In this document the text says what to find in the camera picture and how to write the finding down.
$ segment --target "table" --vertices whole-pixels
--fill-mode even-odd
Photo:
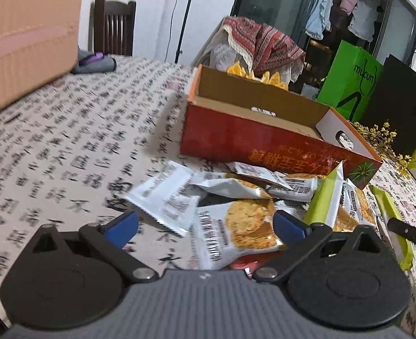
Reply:
[[[75,231],[112,220],[129,207],[123,195],[167,160],[194,170],[224,169],[178,155],[193,68],[116,60],[115,73],[66,75],[0,113],[0,284],[41,224]],[[389,191],[402,217],[416,225],[414,180],[398,179],[384,164],[372,182]],[[138,235],[124,250],[160,273],[195,266],[190,237],[166,231],[143,213]],[[416,246],[414,255],[413,297],[404,320],[410,332],[416,324]],[[5,319],[1,302],[0,316]]]

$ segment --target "chair backrest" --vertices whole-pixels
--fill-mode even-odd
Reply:
[[[136,2],[95,0],[93,47],[95,52],[132,56]]]

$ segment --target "yellow-green wrapper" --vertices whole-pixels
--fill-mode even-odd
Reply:
[[[396,218],[402,221],[401,215],[399,215],[399,211],[388,192],[381,190],[380,188],[377,188],[373,185],[370,185],[370,190],[376,197],[377,205],[380,209],[380,214],[382,215],[382,218],[385,222],[385,227],[387,227],[387,223],[390,218]],[[388,236],[390,238],[393,250],[395,251],[399,267],[404,271],[411,269],[413,260],[412,244],[404,237],[394,232],[388,231]]]
[[[322,185],[316,190],[310,208],[304,217],[304,223],[324,223],[333,228],[337,220],[343,191],[343,162],[341,162],[325,178]]]

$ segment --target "suitcase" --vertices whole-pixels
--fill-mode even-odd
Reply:
[[[0,110],[67,73],[81,0],[0,0]]]

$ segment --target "red box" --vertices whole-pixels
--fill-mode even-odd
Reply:
[[[325,175],[343,160],[345,177],[359,188],[382,165],[333,108],[205,66],[199,67],[188,97],[180,151],[287,173]]]

